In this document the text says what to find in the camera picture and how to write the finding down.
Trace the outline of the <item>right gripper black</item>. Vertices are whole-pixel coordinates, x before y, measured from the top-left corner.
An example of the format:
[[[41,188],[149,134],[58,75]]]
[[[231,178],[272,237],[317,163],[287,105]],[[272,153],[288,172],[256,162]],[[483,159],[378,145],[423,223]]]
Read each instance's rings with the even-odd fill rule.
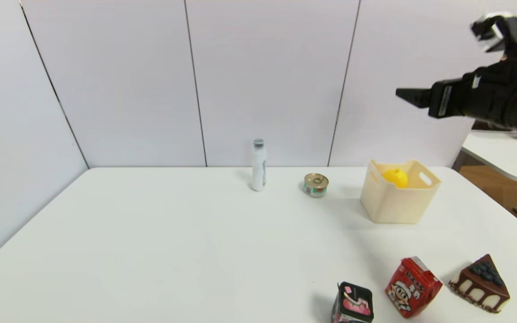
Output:
[[[441,80],[432,88],[396,88],[398,98],[433,118],[465,116],[505,126],[505,106],[514,93],[514,83],[486,68],[465,73],[460,79]]]

